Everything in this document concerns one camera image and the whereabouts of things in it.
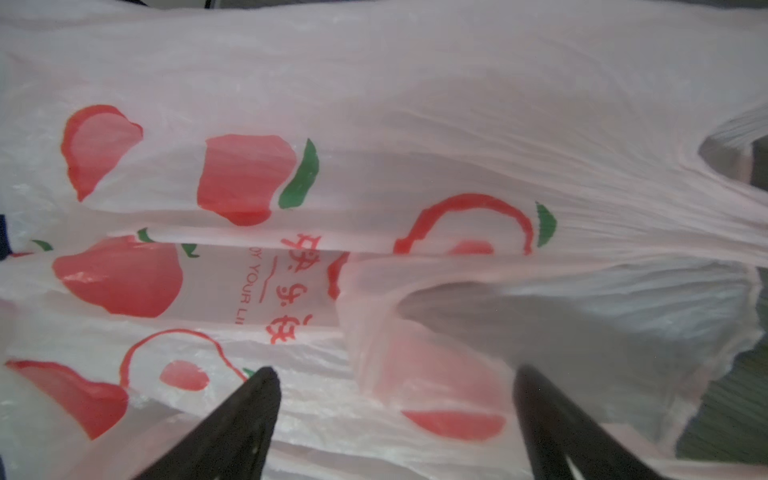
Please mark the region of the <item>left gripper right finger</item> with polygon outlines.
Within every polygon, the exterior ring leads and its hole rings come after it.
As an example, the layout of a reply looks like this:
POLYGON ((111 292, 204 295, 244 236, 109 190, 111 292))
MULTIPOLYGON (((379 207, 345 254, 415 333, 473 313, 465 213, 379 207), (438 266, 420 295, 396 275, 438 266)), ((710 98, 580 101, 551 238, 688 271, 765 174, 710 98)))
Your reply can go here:
POLYGON ((531 365, 516 374, 513 400, 533 478, 662 480, 531 365))

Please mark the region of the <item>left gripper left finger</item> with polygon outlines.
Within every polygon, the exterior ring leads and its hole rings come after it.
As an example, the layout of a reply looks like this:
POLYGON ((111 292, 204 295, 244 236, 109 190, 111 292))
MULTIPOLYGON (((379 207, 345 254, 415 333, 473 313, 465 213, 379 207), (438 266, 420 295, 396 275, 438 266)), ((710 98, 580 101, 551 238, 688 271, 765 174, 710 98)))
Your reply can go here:
POLYGON ((261 478, 281 398, 280 380, 275 370, 270 367, 259 369, 137 478, 261 478))

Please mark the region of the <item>pink plastic bag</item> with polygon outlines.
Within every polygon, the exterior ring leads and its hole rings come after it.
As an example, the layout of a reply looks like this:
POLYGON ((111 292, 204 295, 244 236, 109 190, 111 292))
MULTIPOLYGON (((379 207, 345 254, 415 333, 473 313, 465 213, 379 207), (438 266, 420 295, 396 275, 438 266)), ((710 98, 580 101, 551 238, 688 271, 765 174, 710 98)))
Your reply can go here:
POLYGON ((1 456, 128 479, 263 367, 268 479, 528 479, 537 367, 659 473, 763 335, 767 13, 1 5, 1 456))

